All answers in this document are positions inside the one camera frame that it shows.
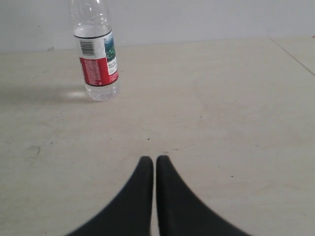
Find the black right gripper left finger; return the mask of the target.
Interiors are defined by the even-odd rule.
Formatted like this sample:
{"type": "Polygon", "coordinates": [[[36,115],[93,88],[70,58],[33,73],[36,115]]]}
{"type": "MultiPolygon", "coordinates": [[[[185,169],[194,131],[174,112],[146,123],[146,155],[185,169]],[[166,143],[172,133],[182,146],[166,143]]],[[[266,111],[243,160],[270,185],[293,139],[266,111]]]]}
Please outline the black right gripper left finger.
{"type": "Polygon", "coordinates": [[[143,156],[121,191],[70,236],[149,236],[154,185],[154,165],[143,156]]]}

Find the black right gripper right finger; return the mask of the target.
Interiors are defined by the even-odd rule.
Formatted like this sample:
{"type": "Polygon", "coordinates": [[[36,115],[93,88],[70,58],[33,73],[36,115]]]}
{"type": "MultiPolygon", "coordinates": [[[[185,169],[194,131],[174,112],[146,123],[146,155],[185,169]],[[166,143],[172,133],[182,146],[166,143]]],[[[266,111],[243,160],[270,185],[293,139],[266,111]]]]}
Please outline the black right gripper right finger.
{"type": "Polygon", "coordinates": [[[208,208],[185,184],[170,158],[156,162],[156,203],[161,236],[247,236],[208,208]]]}

